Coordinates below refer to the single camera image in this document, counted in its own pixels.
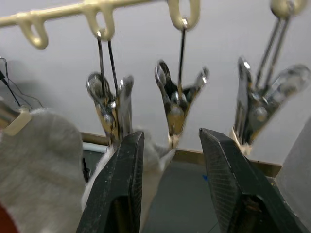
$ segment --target cream hanger rail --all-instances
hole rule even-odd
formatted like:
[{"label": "cream hanger rail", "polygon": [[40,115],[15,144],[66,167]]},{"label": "cream hanger rail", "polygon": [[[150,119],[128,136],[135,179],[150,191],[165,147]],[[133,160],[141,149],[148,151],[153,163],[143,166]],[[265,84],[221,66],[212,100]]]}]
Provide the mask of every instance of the cream hanger rail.
[{"label": "cream hanger rail", "polygon": [[[60,6],[45,10],[34,10],[20,12],[15,15],[0,18],[0,28],[18,25],[25,37],[38,49],[45,49],[48,45],[48,35],[44,27],[44,22],[49,19],[80,15],[86,16],[89,26],[95,36],[101,32],[102,40],[110,40],[115,32],[115,25],[112,12],[116,8],[135,5],[155,0],[85,0],[83,3]],[[200,17],[200,0],[189,0],[191,15],[188,17],[187,30],[192,29]],[[179,11],[179,0],[167,0],[170,16],[173,25],[183,29],[182,16]],[[102,12],[106,23],[106,28],[100,28],[96,15]],[[38,36],[32,31],[34,26]]]}]

